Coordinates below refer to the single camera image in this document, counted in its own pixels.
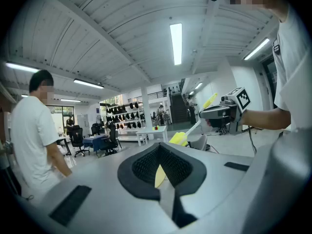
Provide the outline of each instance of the blue table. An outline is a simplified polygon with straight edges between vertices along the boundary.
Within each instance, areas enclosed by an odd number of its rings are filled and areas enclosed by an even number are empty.
[[[82,143],[83,143],[84,148],[93,145],[93,151],[96,152],[96,154],[98,154],[97,150],[99,150],[104,145],[103,139],[104,140],[109,139],[109,137],[103,134],[96,135],[94,136],[94,138],[90,138],[90,137],[84,138]]]

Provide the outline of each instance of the sleeve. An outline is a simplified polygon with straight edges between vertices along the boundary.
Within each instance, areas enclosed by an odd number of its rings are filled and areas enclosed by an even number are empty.
[[[275,93],[275,99],[274,99],[274,104],[278,106],[280,109],[289,111],[285,102],[283,102],[283,99],[280,95],[281,89],[283,86],[286,84],[286,71],[284,68],[283,61],[281,60],[280,56],[277,56],[274,51],[274,61],[276,65],[276,70],[277,70],[277,84],[276,84],[276,93]]]
[[[43,110],[39,115],[37,130],[44,146],[50,145],[59,139],[51,112],[48,108]]]

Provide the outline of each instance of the black office chair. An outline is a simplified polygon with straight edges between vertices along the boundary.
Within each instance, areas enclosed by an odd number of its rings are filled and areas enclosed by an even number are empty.
[[[83,146],[83,135],[82,135],[82,128],[80,128],[78,125],[77,126],[73,126],[73,140],[72,140],[72,146],[73,147],[79,147],[79,151],[76,151],[75,153],[75,158],[76,158],[76,155],[79,154],[79,153],[82,153],[82,156],[85,156],[84,152],[86,150],[82,150],[81,147]]]
[[[109,128],[111,130],[109,141],[104,143],[104,146],[101,148],[101,150],[105,150],[105,156],[115,154],[117,153],[116,150],[113,150],[113,148],[116,148],[118,146],[117,140],[116,140],[116,126],[114,123],[110,123]]]

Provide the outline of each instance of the white pillar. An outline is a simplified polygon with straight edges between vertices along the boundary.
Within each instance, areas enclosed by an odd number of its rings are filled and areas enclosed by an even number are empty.
[[[146,87],[141,87],[141,92],[142,92],[142,100],[143,100],[143,106],[144,106],[144,115],[145,115],[146,127],[152,128],[153,125],[152,125],[152,119],[151,119],[150,104],[148,103],[148,95],[147,95]],[[154,139],[154,135],[149,134],[148,139]]]

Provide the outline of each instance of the rectangular light panel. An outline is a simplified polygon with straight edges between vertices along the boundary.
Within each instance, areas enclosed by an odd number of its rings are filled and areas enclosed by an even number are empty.
[[[31,68],[31,67],[27,67],[27,66],[22,66],[22,65],[18,65],[18,64],[14,64],[14,63],[6,63],[6,66],[9,68],[13,68],[13,69],[19,69],[22,71],[27,71],[27,72],[31,72],[31,73],[36,73],[39,71],[39,69],[36,68]]]
[[[81,102],[81,100],[75,100],[75,99],[60,99],[61,101],[71,101],[71,102]]]
[[[170,25],[175,65],[182,63],[182,23]]]
[[[90,86],[90,87],[94,87],[94,88],[99,88],[99,89],[103,89],[104,87],[87,82],[87,81],[83,81],[83,80],[79,80],[79,79],[74,79],[74,83],[79,83],[82,85],[86,85],[86,86]]]
[[[203,84],[203,83],[200,82],[200,83],[195,87],[195,89],[199,88],[202,84]]]
[[[268,38],[265,38],[262,43],[258,47],[256,47],[249,55],[247,55],[244,60],[250,59],[255,53],[257,53],[260,49],[264,47],[270,40]]]

